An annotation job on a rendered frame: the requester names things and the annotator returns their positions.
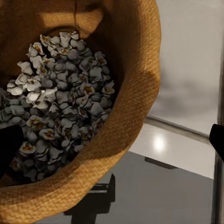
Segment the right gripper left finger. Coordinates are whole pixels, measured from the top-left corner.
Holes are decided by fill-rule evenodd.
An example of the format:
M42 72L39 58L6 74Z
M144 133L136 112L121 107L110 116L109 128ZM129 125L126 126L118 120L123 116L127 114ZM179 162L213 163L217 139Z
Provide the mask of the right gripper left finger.
M20 125L0 129L0 180L25 142L23 132Z

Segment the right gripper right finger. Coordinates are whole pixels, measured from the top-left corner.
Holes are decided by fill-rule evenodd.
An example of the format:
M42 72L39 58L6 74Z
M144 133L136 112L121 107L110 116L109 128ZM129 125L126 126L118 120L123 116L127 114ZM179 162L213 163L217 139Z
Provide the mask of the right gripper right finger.
M209 140L224 162L224 126L214 124L211 128Z

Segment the popcorn bag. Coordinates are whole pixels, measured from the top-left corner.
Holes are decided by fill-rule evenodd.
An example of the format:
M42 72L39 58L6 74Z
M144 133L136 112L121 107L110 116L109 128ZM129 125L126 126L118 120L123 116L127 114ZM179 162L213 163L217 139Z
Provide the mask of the popcorn bag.
M8 167L0 180L0 224L36 224L76 206L127 153L160 89L161 22L156 0L0 0L0 88L22 73L41 35L79 34L105 55L114 82L110 115L91 141L53 175L33 182ZM50 59L48 47L42 47ZM102 94L100 86L96 93ZM79 106L75 103L74 108ZM91 114L84 120L91 125ZM81 138L74 140L81 145ZM58 140L57 150L63 150ZM29 159L33 159L31 154Z

